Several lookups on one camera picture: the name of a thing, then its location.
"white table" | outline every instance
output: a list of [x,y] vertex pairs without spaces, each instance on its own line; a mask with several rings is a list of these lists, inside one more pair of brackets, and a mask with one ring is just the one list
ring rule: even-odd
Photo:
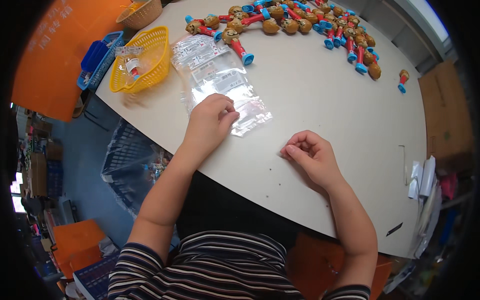
[[[145,29],[168,26],[173,43],[186,34],[185,15],[203,18],[209,13],[226,14],[231,6],[245,4],[249,3],[173,2]],[[417,81],[420,75],[386,37],[368,23],[361,24],[377,43],[382,67],[377,82],[354,70],[347,62],[346,49],[325,48],[324,36],[313,30],[293,36],[282,31],[266,36],[261,24],[245,30],[240,39],[255,55],[253,64],[246,68],[248,77],[273,119],[244,138],[229,136],[199,170],[274,213],[335,237],[327,200],[309,188],[293,164],[278,156],[294,133],[305,129],[317,132],[333,145],[342,174],[372,219],[379,251],[408,256],[418,206],[407,197],[403,149],[398,145],[406,147],[409,172],[413,160],[426,157],[425,117]],[[401,69],[410,73],[405,95],[396,87]],[[163,83],[139,95],[143,107],[133,108],[122,104],[125,94],[110,91],[110,74],[111,68],[96,94],[150,139],[175,153],[188,123],[175,70],[171,68]],[[400,223],[402,227],[386,237]]]

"striped shirt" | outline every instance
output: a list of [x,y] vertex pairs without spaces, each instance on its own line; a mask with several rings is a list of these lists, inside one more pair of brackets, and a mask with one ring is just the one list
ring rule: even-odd
[[[169,267],[150,248],[127,243],[111,271],[108,299],[303,299],[285,272],[285,248],[265,235],[204,231],[183,239]],[[348,286],[325,300],[368,300]]]

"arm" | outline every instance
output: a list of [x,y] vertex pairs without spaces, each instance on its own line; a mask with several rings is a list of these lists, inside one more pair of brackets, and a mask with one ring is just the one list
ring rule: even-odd
[[344,264],[332,289],[354,284],[370,287],[377,263],[377,235],[367,212],[340,173],[330,143],[307,130],[293,135],[280,153],[300,164],[312,181],[330,195],[338,239],[345,250]]
[[192,175],[224,140],[238,116],[233,101],[220,94],[210,95],[193,109],[183,142],[145,197],[128,242],[148,246],[163,263],[167,261],[173,226]]

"yellow plastic basket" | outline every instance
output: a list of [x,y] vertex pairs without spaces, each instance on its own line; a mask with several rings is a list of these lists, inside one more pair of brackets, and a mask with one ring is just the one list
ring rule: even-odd
[[162,47],[163,55],[158,63],[148,72],[138,77],[135,82],[127,85],[127,78],[120,70],[121,58],[117,57],[113,63],[113,71],[110,77],[110,90],[114,93],[137,93],[147,87],[159,83],[168,75],[170,67],[170,49],[168,47],[168,28],[159,26],[148,31],[142,31],[126,46],[144,47],[144,51],[150,48]]

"hand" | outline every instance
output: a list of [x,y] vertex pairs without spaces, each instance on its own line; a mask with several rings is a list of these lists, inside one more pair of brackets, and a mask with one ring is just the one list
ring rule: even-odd
[[295,160],[310,179],[324,189],[344,183],[331,144],[310,130],[294,134],[280,150],[285,159]]
[[183,143],[179,148],[181,153],[188,153],[188,158],[185,159],[193,164],[192,167],[197,169],[220,145],[239,115],[233,107],[233,100],[221,94],[208,96],[192,110]]

